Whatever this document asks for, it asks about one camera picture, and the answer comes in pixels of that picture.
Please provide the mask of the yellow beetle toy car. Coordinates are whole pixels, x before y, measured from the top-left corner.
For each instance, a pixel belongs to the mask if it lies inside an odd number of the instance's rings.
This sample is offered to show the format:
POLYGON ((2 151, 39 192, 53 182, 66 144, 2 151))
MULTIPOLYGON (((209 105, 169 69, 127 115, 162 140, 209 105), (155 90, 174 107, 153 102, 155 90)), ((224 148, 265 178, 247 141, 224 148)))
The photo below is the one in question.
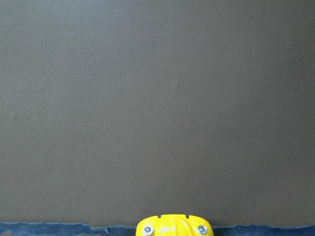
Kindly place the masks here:
POLYGON ((141 220, 136 236, 213 236, 211 224, 202 217, 185 214, 162 214, 141 220))

